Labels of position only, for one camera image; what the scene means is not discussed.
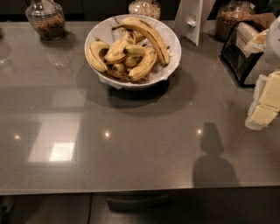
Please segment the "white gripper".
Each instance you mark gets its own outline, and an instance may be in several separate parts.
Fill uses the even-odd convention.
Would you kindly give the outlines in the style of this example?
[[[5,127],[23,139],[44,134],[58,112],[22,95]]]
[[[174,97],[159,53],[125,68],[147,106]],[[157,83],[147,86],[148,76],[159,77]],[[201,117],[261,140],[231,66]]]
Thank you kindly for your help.
[[[271,24],[267,33],[264,56],[270,65],[280,66],[280,16]],[[259,75],[248,112],[253,113],[261,105],[280,111],[280,71],[269,76]]]

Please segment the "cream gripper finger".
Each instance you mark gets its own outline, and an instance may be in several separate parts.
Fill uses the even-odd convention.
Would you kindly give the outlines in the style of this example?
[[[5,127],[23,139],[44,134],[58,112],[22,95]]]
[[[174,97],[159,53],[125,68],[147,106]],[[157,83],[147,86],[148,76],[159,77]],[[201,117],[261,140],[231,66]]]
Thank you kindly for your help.
[[[266,128],[277,115],[278,112],[273,108],[262,105],[251,106],[245,120],[245,126],[251,130],[262,130]]]

